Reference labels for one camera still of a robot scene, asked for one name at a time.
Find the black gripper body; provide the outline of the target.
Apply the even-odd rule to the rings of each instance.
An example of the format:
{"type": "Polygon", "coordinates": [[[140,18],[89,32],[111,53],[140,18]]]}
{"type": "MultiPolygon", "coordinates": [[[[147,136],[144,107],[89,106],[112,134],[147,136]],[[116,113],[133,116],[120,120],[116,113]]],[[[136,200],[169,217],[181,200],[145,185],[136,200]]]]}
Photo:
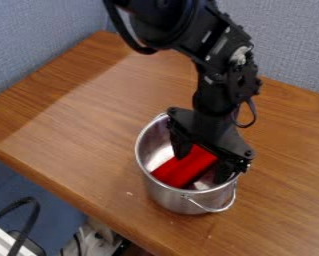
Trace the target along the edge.
{"type": "Polygon", "coordinates": [[[239,134],[230,116],[208,116],[179,107],[169,107],[167,115],[167,128],[169,125],[181,127],[192,145],[200,146],[219,159],[232,159],[238,173],[247,171],[255,151],[239,134]]]}

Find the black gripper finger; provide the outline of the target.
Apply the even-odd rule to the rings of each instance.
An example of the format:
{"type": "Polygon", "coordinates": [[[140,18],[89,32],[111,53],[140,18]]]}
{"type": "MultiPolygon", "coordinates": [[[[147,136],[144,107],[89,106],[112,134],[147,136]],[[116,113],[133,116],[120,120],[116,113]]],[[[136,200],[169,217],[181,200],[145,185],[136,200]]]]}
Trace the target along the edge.
{"type": "Polygon", "coordinates": [[[172,125],[168,126],[168,130],[173,155],[177,159],[183,159],[188,155],[192,148],[188,133],[181,127],[172,125]]]}
{"type": "Polygon", "coordinates": [[[224,183],[236,173],[236,162],[232,159],[219,159],[214,167],[214,183],[224,183]]]}

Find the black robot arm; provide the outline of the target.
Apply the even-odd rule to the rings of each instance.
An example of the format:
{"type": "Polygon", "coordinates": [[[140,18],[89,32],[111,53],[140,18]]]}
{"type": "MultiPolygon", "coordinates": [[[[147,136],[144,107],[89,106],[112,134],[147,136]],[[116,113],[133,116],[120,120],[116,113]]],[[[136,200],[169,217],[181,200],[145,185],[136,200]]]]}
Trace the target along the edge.
{"type": "Polygon", "coordinates": [[[184,159],[195,145],[218,157],[215,181],[247,170],[255,153],[238,130],[242,104],[251,104],[262,80],[251,37],[214,0],[101,0],[129,48],[151,55],[172,49],[197,71],[192,108],[167,110],[173,154],[184,159]]]}

